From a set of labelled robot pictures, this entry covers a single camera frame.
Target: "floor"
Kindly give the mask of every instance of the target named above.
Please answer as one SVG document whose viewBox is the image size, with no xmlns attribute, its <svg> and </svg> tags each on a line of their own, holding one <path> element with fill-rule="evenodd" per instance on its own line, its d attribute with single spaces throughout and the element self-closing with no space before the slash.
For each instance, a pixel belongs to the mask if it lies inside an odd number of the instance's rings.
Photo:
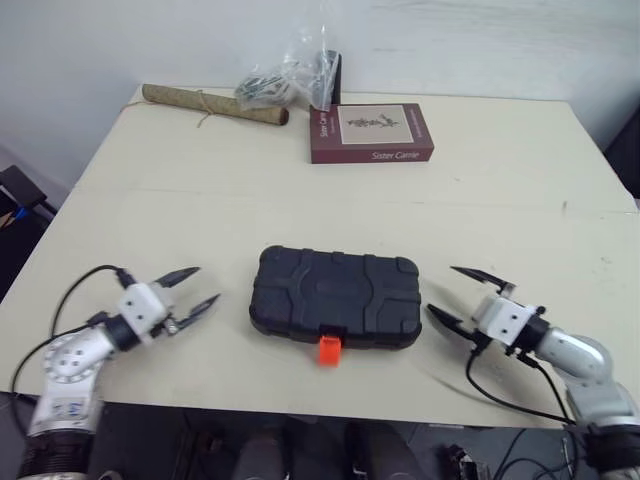
<svg viewBox="0 0 640 480">
<path fill-rule="evenodd" d="M 0 480 L 13 480 L 23 443 L 11 423 L 6 395 L 1 398 Z M 20 410 L 28 418 L 30 408 L 20 404 Z M 268 426 L 297 432 L 297 437 L 293 438 L 297 438 L 295 444 L 301 449 L 300 455 L 314 460 L 312 457 L 322 451 L 323 441 L 342 451 L 344 428 L 348 422 L 348 419 L 329 417 L 299 418 L 109 403 L 105 406 L 96 437 L 89 478 L 97 479 L 105 470 L 116 470 L 125 480 L 226 480 L 231 478 L 241 446 L 256 429 Z M 429 479 L 448 478 L 442 474 L 439 452 L 443 446 L 454 443 L 462 446 L 475 461 L 487 463 L 493 473 L 519 432 L 512 428 L 389 424 L 407 442 Z M 197 440 L 192 458 L 185 444 L 194 434 Z M 530 457 L 548 467 L 560 466 L 565 463 L 562 439 L 566 437 L 566 432 L 561 430 L 530 429 L 521 436 L 510 459 Z M 572 455 L 570 444 L 569 455 Z M 343 478 L 328 473 L 332 471 L 330 461 L 316 458 L 315 462 L 313 471 L 321 475 L 319 478 Z M 523 462 L 509 470 L 505 479 L 529 479 L 538 471 L 535 465 Z M 597 478 L 583 462 L 579 472 L 580 479 Z M 567 470 L 557 473 L 557 478 L 568 479 Z"/>
</svg>

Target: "book spine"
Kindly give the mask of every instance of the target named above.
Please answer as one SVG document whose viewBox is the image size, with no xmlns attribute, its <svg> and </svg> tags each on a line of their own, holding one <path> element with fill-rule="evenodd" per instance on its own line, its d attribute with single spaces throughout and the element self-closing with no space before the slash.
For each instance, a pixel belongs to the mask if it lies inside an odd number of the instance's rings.
<svg viewBox="0 0 640 480">
<path fill-rule="evenodd" d="M 314 150 L 311 163 L 398 163 L 426 162 L 431 149 L 399 148 L 397 150 Z"/>
</svg>

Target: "white wall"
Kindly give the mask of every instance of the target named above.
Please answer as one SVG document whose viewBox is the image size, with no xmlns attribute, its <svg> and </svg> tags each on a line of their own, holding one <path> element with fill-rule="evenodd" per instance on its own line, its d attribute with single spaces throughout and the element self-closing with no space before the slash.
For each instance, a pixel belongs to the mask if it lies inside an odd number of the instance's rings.
<svg viewBox="0 0 640 480">
<path fill-rule="evenodd" d="M 3 0 L 0 164 L 60 203 L 138 83 L 233 86 L 300 3 Z M 636 0 L 341 3 L 345 90 L 566 99 L 601 147 L 640 98 Z"/>
</svg>

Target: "black cable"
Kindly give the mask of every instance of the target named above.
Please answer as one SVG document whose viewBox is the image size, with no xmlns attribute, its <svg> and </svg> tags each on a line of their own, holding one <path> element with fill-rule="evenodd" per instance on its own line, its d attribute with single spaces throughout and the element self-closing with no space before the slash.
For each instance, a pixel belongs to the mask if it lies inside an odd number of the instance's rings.
<svg viewBox="0 0 640 480">
<path fill-rule="evenodd" d="M 22 424 L 20 417 L 18 415 L 18 407 L 16 402 L 17 392 L 16 386 L 18 383 L 18 378 L 20 377 L 20 372 L 24 368 L 25 364 L 29 361 L 31 357 L 33 357 L 41 348 L 46 347 L 56 338 L 62 337 L 63 335 L 69 335 L 71 333 L 79 332 L 80 330 L 84 330 L 85 328 L 89 328 L 91 325 L 81 325 L 80 327 L 73 328 L 71 330 L 67 330 L 66 332 L 60 333 L 58 335 L 54 335 L 53 337 L 49 337 L 46 340 L 40 342 L 37 346 L 31 349 L 29 353 L 25 355 L 22 361 L 18 364 L 16 369 L 13 372 L 11 377 L 11 391 L 9 392 L 11 397 L 9 399 L 9 407 L 11 409 L 11 416 L 13 417 L 13 422 L 16 426 L 16 429 L 22 434 L 23 437 L 27 436 L 27 428 Z"/>
<path fill-rule="evenodd" d="M 544 369 L 544 367 L 542 365 L 537 364 L 535 368 L 536 368 L 536 370 L 538 370 L 544 376 L 545 380 L 547 381 L 547 383 L 551 387 L 551 390 L 553 391 L 553 395 L 556 397 L 556 401 L 558 402 L 558 406 L 560 407 L 560 411 L 562 411 L 562 415 L 565 418 L 568 418 L 569 414 L 567 413 L 567 409 L 564 406 L 564 402 L 562 401 L 562 397 L 560 396 L 560 393 L 558 392 L 558 389 L 556 388 L 555 383 L 553 383 L 553 380 L 551 379 L 551 376 L 549 375 L 549 373 L 547 373 L 547 371 Z"/>
<path fill-rule="evenodd" d="M 502 461 L 500 462 L 500 465 L 498 465 L 498 468 L 496 469 L 496 473 L 493 474 L 493 480 L 498 479 L 498 475 L 500 475 L 500 471 L 502 470 L 502 467 L 504 467 L 504 464 L 507 463 L 507 460 L 509 459 L 509 455 L 511 455 L 513 448 L 516 446 L 516 443 L 518 443 L 518 440 L 526 431 L 527 431 L 526 428 L 522 428 L 516 434 L 516 436 L 513 437 L 513 440 L 511 440 L 511 443 L 509 444 L 509 448 L 507 448 L 507 453 L 504 454 L 504 457 L 502 457 Z"/>
<path fill-rule="evenodd" d="M 548 418 L 550 420 L 555 420 L 557 422 L 562 422 L 562 423 L 568 423 L 568 424 L 571 424 L 571 425 L 575 425 L 575 422 L 573 420 L 571 420 L 570 418 L 559 417 L 557 415 L 552 415 L 550 413 L 540 412 L 538 410 L 533 410 L 531 408 L 521 407 L 520 405 L 516 405 L 514 403 L 507 402 L 506 400 L 502 400 L 501 398 L 498 398 L 498 397 L 490 394 L 489 392 L 487 392 L 484 388 L 482 388 L 480 385 L 478 385 L 478 383 L 476 383 L 476 381 L 471 377 L 471 367 L 473 366 L 473 362 L 475 361 L 475 359 L 478 357 L 478 354 L 479 353 L 477 351 L 473 351 L 473 352 L 471 352 L 471 355 L 469 355 L 469 360 L 467 360 L 467 366 L 465 368 L 465 375 L 466 375 L 467 380 L 469 381 L 469 383 L 473 386 L 473 388 L 475 388 L 482 395 L 487 397 L 489 400 L 492 400 L 492 401 L 496 402 L 497 404 L 502 405 L 503 407 L 511 408 L 513 410 L 517 410 L 517 411 L 522 412 L 522 413 L 528 413 L 529 415 L 535 415 L 537 417 Z"/>
<path fill-rule="evenodd" d="M 502 480 L 504 478 L 505 474 L 507 473 L 507 471 L 511 467 L 513 467 L 514 465 L 517 465 L 518 463 L 522 463 L 522 462 L 533 463 L 533 464 L 537 465 L 538 467 L 540 467 L 542 469 L 544 475 L 547 475 L 547 476 L 551 477 L 552 480 L 558 480 L 558 477 L 554 474 L 553 471 L 551 471 L 551 469 L 549 469 L 546 466 L 544 466 L 538 460 L 534 460 L 533 458 L 526 458 L 526 457 L 515 458 L 515 459 L 511 460 L 509 463 L 507 463 L 505 465 L 504 469 L 502 470 L 502 472 L 500 472 L 500 476 L 498 477 L 497 480 Z"/>
<path fill-rule="evenodd" d="M 556 400 L 558 402 L 558 406 L 560 407 L 560 410 L 562 411 L 562 415 L 564 415 L 565 417 L 568 417 L 569 415 L 567 414 L 567 409 L 564 405 L 564 402 L 562 401 L 562 397 L 560 396 L 560 393 L 558 392 L 558 389 L 556 388 L 555 383 L 553 383 L 553 380 L 551 379 L 551 376 L 549 375 L 549 373 L 544 369 L 544 367 L 540 364 L 537 364 L 535 367 L 540 373 L 542 373 L 542 375 L 544 376 L 544 378 L 547 380 L 547 383 L 549 384 L 549 386 L 551 387 L 551 390 L 553 391 L 553 395 L 556 397 Z M 574 432 L 569 432 L 569 438 L 571 438 L 571 446 L 573 448 L 573 460 L 571 462 L 571 472 L 572 472 L 572 477 L 573 478 L 577 478 L 578 477 L 578 466 L 580 463 L 580 458 L 578 456 L 578 441 L 576 439 L 576 434 Z"/>
<path fill-rule="evenodd" d="M 89 278 L 91 275 L 101 272 L 103 270 L 113 270 L 114 272 L 119 272 L 122 269 L 119 267 L 116 267 L 114 265 L 100 265 L 97 266 L 95 268 L 92 268 L 91 270 L 89 270 L 87 273 L 85 273 L 84 275 L 82 275 L 78 280 L 76 280 L 65 292 L 65 294 L 62 296 L 62 298 L 60 299 L 60 302 L 58 303 L 58 306 L 56 307 L 56 311 L 53 314 L 53 318 L 51 319 L 51 327 L 49 328 L 49 336 L 53 337 L 56 334 L 56 329 L 58 328 L 58 321 L 60 320 L 60 314 L 62 313 L 62 309 L 64 308 L 65 303 L 67 303 L 67 300 L 69 299 L 69 296 L 73 293 L 73 291 L 78 288 L 78 286 L 84 282 L 87 278 Z"/>
</svg>

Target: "clear plastic bag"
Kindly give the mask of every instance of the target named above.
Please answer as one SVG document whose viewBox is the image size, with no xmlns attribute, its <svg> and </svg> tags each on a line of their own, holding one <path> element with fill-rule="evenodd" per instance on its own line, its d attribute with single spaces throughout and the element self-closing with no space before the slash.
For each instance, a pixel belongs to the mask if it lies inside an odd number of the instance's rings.
<svg viewBox="0 0 640 480">
<path fill-rule="evenodd" d="M 301 96 L 318 110 L 329 110 L 338 65 L 335 11 L 331 0 L 308 0 L 280 65 L 257 66 L 238 85 L 236 99 L 243 109 L 286 106 Z"/>
</svg>

